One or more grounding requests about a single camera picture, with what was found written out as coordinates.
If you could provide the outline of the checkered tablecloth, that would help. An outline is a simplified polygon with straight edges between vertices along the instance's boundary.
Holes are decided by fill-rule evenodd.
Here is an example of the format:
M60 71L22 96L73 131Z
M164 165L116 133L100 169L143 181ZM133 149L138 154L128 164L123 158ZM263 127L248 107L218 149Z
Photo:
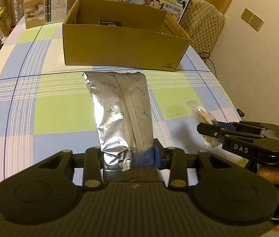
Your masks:
M97 146L93 104L83 73L66 66L60 23L27 29L20 20L0 51L0 182L70 149ZM186 152L204 148L187 103L218 121L240 117L214 74L189 48L175 72L144 71L154 137Z

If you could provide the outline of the white product box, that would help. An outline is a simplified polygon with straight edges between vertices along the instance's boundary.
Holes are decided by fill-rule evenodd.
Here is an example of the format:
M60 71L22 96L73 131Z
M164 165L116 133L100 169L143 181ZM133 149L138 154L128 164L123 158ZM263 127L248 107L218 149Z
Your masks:
M63 22L67 16L67 0L24 0L26 29Z

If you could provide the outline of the brown cardboard box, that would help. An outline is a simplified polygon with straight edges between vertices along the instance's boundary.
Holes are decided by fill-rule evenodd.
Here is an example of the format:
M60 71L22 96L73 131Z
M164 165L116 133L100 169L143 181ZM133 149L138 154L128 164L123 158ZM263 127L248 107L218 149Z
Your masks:
M101 26L101 20L122 26ZM76 0L62 24L67 66L175 71L191 39L170 13L150 6Z

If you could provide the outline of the quilted beige chair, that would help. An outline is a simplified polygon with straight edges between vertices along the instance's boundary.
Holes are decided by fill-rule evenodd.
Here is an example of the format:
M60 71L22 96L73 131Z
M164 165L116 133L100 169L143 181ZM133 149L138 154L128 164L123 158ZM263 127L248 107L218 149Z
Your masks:
M191 46L202 60L211 51L224 27L226 18L217 8L204 0L191 0L180 25L191 39Z

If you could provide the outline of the wall socket pair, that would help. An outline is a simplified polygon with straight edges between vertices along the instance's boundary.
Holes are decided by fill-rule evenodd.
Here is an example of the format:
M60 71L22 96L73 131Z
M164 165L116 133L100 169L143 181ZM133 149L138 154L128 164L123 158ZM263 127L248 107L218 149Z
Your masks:
M241 15L241 19L249 24L255 31L259 31L264 24L264 21L255 15L249 9L245 9Z

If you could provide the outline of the silver foil pouch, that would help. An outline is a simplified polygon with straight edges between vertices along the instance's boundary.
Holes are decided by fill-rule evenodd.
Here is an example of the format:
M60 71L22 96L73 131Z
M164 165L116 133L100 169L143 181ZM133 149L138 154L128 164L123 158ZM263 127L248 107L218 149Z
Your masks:
M83 77L92 97L105 181L161 181L145 75L85 72Z

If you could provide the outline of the cotton swab plastic bag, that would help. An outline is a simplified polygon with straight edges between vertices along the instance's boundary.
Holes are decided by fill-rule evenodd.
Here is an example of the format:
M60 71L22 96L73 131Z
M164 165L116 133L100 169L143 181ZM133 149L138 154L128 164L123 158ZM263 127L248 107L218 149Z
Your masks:
M197 126L197 132L207 148L215 148L221 143L217 137L212 134L218 125L218 121L212 114L203 106L194 100L186 102L187 106L191 109L191 117Z

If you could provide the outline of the small black box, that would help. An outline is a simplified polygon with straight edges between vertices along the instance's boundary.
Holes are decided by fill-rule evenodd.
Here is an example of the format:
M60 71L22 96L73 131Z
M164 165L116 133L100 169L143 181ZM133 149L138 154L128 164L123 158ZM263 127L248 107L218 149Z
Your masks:
M101 20L99 22L99 25L101 25L101 26L117 26L117 27L122 26L121 22L114 22L114 21L107 21L107 20Z

